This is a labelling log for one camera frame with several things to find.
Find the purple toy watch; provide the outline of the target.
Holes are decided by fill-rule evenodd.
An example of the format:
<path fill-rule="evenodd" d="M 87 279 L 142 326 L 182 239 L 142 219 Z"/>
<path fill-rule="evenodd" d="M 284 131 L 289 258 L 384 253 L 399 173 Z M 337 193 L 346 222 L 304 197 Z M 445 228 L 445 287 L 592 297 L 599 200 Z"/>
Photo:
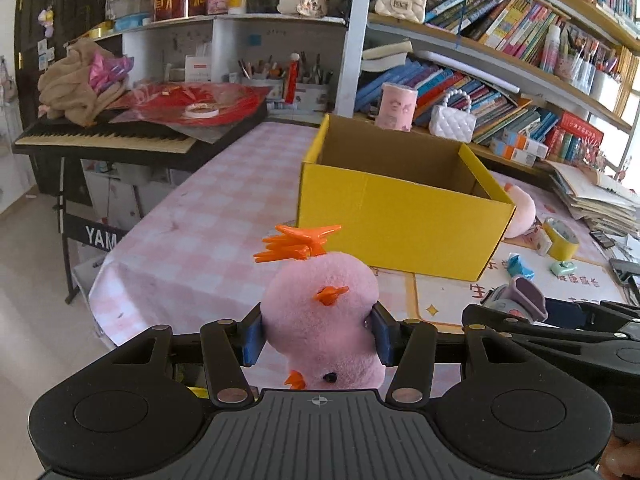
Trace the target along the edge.
<path fill-rule="evenodd" d="M 523 275 L 512 276 L 506 284 L 491 289 L 480 303 L 485 308 L 524 318 L 531 323 L 544 322 L 548 318 L 546 298 Z"/>

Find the yellow tape roll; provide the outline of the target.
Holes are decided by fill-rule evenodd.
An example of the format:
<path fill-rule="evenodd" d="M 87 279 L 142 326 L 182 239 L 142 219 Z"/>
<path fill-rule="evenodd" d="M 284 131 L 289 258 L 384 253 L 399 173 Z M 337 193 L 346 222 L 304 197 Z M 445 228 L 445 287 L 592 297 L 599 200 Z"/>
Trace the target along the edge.
<path fill-rule="evenodd" d="M 562 220 L 547 218 L 542 225 L 551 246 L 548 255 L 558 261 L 572 260 L 579 248 L 579 240 L 575 232 Z"/>

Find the small black phone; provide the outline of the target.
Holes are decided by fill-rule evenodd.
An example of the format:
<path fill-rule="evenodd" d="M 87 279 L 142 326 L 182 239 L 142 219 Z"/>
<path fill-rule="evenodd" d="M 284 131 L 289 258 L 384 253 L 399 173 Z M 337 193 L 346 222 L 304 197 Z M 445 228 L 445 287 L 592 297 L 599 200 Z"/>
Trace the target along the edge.
<path fill-rule="evenodd" d="M 615 246 L 614 240 L 602 231 L 593 230 L 589 235 L 603 249 L 611 249 Z"/>

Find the pink plush pig toy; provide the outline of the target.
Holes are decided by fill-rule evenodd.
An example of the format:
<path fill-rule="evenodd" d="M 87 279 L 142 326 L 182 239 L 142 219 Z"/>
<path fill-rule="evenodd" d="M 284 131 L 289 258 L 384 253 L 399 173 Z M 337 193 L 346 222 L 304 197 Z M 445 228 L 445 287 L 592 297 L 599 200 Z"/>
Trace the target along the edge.
<path fill-rule="evenodd" d="M 507 183 L 504 190 L 515 205 L 514 214 L 504 233 L 504 237 L 510 240 L 525 234 L 532 228 L 536 220 L 536 205 L 532 196 L 518 185 Z"/>

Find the stack of papers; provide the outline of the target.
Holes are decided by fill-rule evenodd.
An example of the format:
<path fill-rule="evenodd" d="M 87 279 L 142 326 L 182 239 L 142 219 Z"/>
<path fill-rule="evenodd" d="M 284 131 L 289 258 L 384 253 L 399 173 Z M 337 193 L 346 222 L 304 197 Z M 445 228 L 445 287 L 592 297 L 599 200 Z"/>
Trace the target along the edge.
<path fill-rule="evenodd" d="M 639 234 L 639 197 L 634 193 L 621 196 L 609 186 L 597 184 L 605 174 L 585 170 L 562 162 L 546 161 L 550 167 L 553 191 L 567 206 L 575 220 L 585 222 L 591 231 L 616 236 Z"/>

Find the orange white box lower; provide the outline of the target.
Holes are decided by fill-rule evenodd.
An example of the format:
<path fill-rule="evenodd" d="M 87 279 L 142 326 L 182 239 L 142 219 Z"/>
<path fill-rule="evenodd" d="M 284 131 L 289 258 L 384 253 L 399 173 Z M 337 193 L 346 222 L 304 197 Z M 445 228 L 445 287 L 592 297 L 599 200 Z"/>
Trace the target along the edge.
<path fill-rule="evenodd" d="M 506 145 L 501 140 L 492 140 L 489 148 L 495 155 L 527 167 L 533 167 L 536 162 L 536 156 L 518 150 L 517 148 L 512 148 L 512 146 Z"/>

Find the orange white box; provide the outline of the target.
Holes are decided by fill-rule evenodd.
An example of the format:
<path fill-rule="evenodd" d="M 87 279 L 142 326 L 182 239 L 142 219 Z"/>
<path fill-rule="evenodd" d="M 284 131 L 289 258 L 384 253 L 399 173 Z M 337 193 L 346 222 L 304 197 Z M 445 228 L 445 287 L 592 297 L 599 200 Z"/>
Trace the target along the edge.
<path fill-rule="evenodd" d="M 540 159 L 545 159 L 548 155 L 549 149 L 546 144 L 535 141 L 525 134 L 505 131 L 501 135 L 501 140 L 512 148 L 517 148 Z"/>
<path fill-rule="evenodd" d="M 536 162 L 536 156 L 518 150 L 517 148 L 512 148 L 512 146 L 506 145 L 501 140 L 492 140 L 489 148 L 495 155 L 527 167 L 533 167 Z"/>

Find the pink cylindrical container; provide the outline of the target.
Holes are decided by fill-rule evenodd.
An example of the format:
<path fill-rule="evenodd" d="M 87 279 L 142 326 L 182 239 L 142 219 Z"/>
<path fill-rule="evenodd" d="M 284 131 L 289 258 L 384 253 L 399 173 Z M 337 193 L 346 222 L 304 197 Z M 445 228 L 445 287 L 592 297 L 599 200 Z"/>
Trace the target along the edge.
<path fill-rule="evenodd" d="M 410 131 L 417 99 L 416 89 L 386 82 L 382 85 L 380 109 L 375 118 L 375 125 L 387 130 Z"/>

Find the white tape roll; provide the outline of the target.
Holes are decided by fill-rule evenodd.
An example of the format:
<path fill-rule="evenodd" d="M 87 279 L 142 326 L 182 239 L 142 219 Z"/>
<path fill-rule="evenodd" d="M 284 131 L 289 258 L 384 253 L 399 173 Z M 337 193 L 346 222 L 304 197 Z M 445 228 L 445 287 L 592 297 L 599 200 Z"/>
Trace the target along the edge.
<path fill-rule="evenodd" d="M 183 116 L 191 119 L 210 119 L 219 115 L 220 108 L 216 103 L 193 103 L 188 105 Z"/>

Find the red plastic bag sheet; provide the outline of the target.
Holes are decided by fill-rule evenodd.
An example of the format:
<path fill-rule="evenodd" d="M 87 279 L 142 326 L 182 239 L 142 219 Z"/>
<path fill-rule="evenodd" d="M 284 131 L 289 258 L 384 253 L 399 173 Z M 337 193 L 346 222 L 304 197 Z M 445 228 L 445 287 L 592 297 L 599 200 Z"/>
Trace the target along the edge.
<path fill-rule="evenodd" d="M 168 127 L 218 127 L 253 115 L 266 102 L 267 91 L 242 84 L 213 82 L 148 82 L 139 84 L 107 107 L 113 122 L 152 122 Z M 210 119 L 183 116 L 193 103 L 216 103 L 219 115 Z"/>

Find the red santa pen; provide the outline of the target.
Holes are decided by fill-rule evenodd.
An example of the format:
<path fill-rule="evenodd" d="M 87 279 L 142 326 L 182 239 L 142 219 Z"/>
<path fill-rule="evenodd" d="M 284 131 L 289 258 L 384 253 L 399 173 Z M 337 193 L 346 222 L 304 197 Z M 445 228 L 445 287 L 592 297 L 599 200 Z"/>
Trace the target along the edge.
<path fill-rule="evenodd" d="M 283 97 L 286 104 L 293 104 L 295 100 L 296 82 L 298 78 L 300 55 L 293 52 L 290 55 L 288 70 L 286 71 L 285 82 L 283 85 Z"/>

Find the red thick book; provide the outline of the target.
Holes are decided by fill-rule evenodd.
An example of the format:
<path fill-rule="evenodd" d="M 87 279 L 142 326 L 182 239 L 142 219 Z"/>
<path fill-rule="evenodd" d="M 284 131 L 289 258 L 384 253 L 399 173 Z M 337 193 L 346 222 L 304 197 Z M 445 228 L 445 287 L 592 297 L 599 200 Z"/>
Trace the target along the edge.
<path fill-rule="evenodd" d="M 564 112 L 556 125 L 565 132 L 582 139 L 585 144 L 589 144 L 595 148 L 598 148 L 602 143 L 602 131 L 570 112 Z"/>

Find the pink shiny wrapper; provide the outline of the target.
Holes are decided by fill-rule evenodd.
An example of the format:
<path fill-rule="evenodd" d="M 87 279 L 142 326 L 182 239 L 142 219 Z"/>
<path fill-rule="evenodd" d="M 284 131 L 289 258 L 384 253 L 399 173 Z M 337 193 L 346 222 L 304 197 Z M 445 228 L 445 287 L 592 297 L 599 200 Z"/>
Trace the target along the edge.
<path fill-rule="evenodd" d="M 116 82 L 122 82 L 134 68 L 134 58 L 107 58 L 101 53 L 94 55 L 89 70 L 89 86 L 101 94 Z"/>

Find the beige folded blanket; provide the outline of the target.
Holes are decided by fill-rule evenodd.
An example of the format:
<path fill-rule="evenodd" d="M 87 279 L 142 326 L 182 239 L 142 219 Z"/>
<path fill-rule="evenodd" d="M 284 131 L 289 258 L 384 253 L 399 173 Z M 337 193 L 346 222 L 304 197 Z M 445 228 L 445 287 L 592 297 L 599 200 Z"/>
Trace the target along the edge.
<path fill-rule="evenodd" d="M 128 77 L 98 93 L 90 86 L 90 68 L 100 54 L 110 60 L 114 55 L 88 38 L 74 42 L 65 58 L 53 63 L 37 84 L 40 107 L 49 119 L 66 118 L 75 125 L 88 127 L 126 90 Z"/>

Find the wooden bookshelf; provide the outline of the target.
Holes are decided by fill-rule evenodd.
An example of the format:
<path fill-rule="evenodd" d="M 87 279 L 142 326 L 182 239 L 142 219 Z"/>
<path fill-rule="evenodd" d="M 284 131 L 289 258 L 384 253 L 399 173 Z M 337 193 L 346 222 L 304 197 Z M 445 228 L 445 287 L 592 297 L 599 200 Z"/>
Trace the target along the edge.
<path fill-rule="evenodd" d="M 590 36 L 604 41 L 623 55 L 625 76 L 629 81 L 634 80 L 639 65 L 639 39 L 632 36 L 617 18 L 586 0 L 541 1 L 577 23 L 579 28 L 589 32 Z M 628 124 L 620 113 L 608 110 L 602 103 L 572 87 L 568 82 L 484 44 L 432 26 L 371 14 L 369 0 L 352 0 L 350 4 L 341 82 L 338 85 L 341 92 L 351 92 L 356 88 L 363 41 L 369 30 L 409 38 L 423 50 L 438 52 L 469 65 L 476 64 L 485 72 L 493 70 L 499 78 L 515 84 L 521 91 L 532 96 L 557 106 L 564 106 L 573 112 L 597 116 L 611 127 L 620 130 L 617 139 L 624 148 L 620 157 L 611 157 L 606 161 L 608 166 L 614 171 L 620 171 L 626 162 L 639 160 L 637 155 L 631 153 L 639 146 L 638 119 Z"/>

